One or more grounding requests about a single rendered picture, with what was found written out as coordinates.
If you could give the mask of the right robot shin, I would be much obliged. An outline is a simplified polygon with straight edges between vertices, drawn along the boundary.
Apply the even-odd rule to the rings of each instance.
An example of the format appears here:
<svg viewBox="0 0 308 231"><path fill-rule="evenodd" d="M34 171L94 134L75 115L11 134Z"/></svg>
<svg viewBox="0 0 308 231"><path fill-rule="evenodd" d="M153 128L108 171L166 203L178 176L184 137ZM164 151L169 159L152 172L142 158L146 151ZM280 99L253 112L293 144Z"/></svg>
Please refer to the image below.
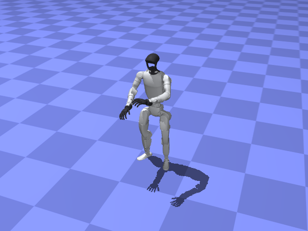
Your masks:
<svg viewBox="0 0 308 231"><path fill-rule="evenodd" d="M142 144L143 144L143 147L144 147L144 151L145 151L145 154L149 155L150 154L150 145L151 145L151 142L152 142L152 139L145 139L142 135L141 135L141 139L142 139Z"/></svg>

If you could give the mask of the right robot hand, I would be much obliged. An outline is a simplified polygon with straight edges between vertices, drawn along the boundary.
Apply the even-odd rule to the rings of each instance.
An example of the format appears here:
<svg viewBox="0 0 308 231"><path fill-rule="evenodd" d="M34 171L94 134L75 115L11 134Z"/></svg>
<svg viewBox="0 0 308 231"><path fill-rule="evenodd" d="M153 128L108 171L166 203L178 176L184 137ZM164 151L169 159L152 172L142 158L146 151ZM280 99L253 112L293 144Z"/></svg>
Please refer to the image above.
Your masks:
<svg viewBox="0 0 308 231"><path fill-rule="evenodd" d="M120 120L122 119L124 119L124 116L125 116L125 118L127 118L126 117L126 114L127 114L127 112L128 112L128 114L130 115L130 109L132 108L132 105L130 104L129 106L128 105L126 105L125 106L125 108L122 110L122 112L120 113L120 115L119 115L119 118L120 118ZM125 120L125 119L124 119Z"/></svg>

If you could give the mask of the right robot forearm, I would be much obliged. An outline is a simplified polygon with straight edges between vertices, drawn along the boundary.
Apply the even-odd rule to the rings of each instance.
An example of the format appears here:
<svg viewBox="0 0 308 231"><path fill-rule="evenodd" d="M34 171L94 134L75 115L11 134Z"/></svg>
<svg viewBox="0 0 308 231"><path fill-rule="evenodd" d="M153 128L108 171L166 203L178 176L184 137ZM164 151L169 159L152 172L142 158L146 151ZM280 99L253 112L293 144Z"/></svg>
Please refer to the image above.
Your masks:
<svg viewBox="0 0 308 231"><path fill-rule="evenodd" d="M132 101L134 100L135 98L135 95L131 93L132 91L132 88L129 90L129 93L128 93L128 101L127 101L127 104L126 105L133 105Z"/></svg>

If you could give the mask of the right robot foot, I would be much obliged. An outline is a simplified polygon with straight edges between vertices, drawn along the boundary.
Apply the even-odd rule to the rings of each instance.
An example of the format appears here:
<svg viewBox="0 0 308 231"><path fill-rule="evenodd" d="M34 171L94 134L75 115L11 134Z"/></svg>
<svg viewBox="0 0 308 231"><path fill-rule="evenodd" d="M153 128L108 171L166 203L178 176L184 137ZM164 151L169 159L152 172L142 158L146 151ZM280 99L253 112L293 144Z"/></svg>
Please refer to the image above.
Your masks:
<svg viewBox="0 0 308 231"><path fill-rule="evenodd" d="M143 160L143 159L145 159L145 158L147 158L147 157L149 157L149 156L152 156L152 153L151 153L151 152L150 152L149 155L147 155L147 154L144 153L143 155L137 157L137 160L141 161L141 160Z"/></svg>

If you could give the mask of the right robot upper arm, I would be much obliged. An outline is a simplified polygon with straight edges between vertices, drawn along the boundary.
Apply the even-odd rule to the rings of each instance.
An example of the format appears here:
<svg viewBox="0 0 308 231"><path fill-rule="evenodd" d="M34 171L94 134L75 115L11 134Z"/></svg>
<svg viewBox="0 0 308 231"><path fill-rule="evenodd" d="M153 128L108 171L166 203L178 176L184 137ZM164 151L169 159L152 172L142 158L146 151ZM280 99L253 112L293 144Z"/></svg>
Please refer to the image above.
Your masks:
<svg viewBox="0 0 308 231"><path fill-rule="evenodd" d="M141 83L141 79L143 79L143 74L144 74L145 71L140 71L136 74L136 77L135 77L135 80L133 82L133 85L132 85L132 91L131 93L136 95L137 94L137 87L140 85Z"/></svg>

